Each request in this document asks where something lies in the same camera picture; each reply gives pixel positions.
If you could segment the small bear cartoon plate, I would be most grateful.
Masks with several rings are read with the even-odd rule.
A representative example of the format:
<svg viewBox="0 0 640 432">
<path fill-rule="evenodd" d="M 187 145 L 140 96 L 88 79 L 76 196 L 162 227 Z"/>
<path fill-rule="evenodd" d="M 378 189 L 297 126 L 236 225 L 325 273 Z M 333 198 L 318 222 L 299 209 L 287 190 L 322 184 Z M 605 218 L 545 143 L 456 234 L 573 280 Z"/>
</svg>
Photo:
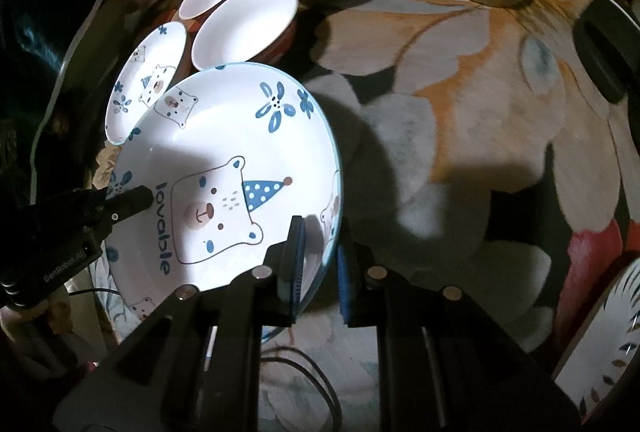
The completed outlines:
<svg viewBox="0 0 640 432">
<path fill-rule="evenodd" d="M 154 28 L 119 72 L 105 112 L 107 141 L 122 145 L 156 100 L 166 92 L 186 48 L 186 27 L 177 21 Z"/>
</svg>

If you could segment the large bear cartoon plate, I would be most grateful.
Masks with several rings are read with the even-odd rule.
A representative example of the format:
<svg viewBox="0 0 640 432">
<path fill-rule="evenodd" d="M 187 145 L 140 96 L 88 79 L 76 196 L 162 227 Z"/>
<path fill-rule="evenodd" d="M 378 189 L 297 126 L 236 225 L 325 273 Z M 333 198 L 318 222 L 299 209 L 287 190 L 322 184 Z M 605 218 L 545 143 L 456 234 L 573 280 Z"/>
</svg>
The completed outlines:
<svg viewBox="0 0 640 432">
<path fill-rule="evenodd" d="M 180 285 L 228 285 L 305 224 L 300 300 L 316 294 L 342 217 L 340 152 L 321 106 L 283 71 L 232 63 L 169 89 L 129 134 L 106 187 L 143 186 L 143 212 L 117 223 L 102 264 L 119 293 L 107 308 L 124 334 Z"/>
</svg>

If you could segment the white plate with leaf pattern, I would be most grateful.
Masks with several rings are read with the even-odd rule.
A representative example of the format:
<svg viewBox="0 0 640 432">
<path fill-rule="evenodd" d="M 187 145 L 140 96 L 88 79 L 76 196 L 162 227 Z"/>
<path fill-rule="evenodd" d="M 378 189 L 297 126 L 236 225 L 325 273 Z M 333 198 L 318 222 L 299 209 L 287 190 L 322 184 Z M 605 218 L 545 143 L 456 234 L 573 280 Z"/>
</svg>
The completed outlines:
<svg viewBox="0 0 640 432">
<path fill-rule="evenodd" d="M 557 386 L 592 418 L 639 356 L 639 262 L 629 264 L 600 296 L 556 367 Z"/>
</svg>

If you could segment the left black slipper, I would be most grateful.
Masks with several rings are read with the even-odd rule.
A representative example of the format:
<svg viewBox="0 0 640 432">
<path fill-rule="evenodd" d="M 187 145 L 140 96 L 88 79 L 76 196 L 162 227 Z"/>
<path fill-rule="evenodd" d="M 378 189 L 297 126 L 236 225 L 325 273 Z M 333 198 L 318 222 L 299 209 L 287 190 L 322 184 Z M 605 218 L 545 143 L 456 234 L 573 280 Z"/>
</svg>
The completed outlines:
<svg viewBox="0 0 640 432">
<path fill-rule="evenodd" d="M 601 96 L 618 103 L 639 84 L 639 25 L 607 0 L 594 0 L 573 26 L 582 66 Z"/>
</svg>

